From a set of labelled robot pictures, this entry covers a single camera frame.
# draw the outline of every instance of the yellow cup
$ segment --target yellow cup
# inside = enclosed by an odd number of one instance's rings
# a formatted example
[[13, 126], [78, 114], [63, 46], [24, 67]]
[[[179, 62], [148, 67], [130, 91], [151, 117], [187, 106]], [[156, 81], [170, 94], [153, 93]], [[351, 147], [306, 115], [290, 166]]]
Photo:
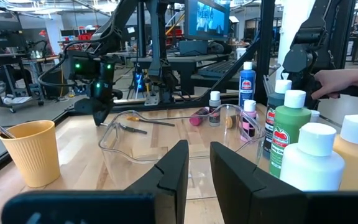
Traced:
[[32, 121], [8, 129], [16, 138], [0, 140], [29, 187], [45, 186], [60, 176], [53, 121]]

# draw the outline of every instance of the white paint bottle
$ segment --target white paint bottle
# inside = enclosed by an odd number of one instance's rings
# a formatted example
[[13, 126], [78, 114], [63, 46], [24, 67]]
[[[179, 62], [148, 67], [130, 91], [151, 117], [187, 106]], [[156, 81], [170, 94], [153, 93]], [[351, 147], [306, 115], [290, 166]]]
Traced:
[[338, 190], [345, 160], [333, 151], [335, 136], [326, 124], [302, 126], [298, 143], [284, 150], [280, 180], [302, 191]]

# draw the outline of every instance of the plastic tray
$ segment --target plastic tray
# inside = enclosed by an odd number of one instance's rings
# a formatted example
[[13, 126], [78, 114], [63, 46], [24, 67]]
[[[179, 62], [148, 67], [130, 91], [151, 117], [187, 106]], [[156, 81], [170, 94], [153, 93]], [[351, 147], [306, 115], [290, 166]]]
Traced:
[[[181, 139], [186, 139], [189, 143], [188, 200], [216, 196], [209, 162], [210, 142], [220, 142], [258, 164], [265, 136], [264, 127], [238, 106], [221, 105], [215, 110], [221, 114], [219, 126], [210, 126], [208, 121], [216, 113], [191, 116], [197, 110], [199, 108], [119, 113], [110, 122], [99, 142], [114, 189], [125, 189], [131, 185]], [[127, 119], [129, 116], [172, 123], [175, 127], [131, 121]], [[200, 118], [203, 122], [199, 126], [193, 126], [189, 122], [190, 118]], [[236, 119], [234, 123], [230, 122], [233, 118]], [[242, 129], [242, 118], [255, 127], [254, 137], [249, 137]], [[147, 131], [147, 134], [123, 130], [122, 124]]]

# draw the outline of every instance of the person's arm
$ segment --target person's arm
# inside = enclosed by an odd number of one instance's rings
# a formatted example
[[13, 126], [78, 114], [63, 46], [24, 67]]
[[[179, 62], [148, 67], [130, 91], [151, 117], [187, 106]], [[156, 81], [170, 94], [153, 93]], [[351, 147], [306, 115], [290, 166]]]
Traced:
[[358, 69], [321, 70], [314, 78], [321, 83], [322, 88], [311, 95], [313, 99], [321, 98], [323, 95], [338, 98], [337, 92], [349, 86], [357, 87], [352, 96], [358, 97]]

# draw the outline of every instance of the blue paint bottle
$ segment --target blue paint bottle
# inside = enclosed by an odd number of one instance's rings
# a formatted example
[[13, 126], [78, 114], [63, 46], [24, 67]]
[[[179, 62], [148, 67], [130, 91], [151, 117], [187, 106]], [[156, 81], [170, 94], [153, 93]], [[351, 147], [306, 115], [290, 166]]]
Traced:
[[254, 99], [256, 73], [252, 69], [252, 62], [244, 62], [244, 69], [240, 72], [239, 106], [244, 107], [244, 100]]

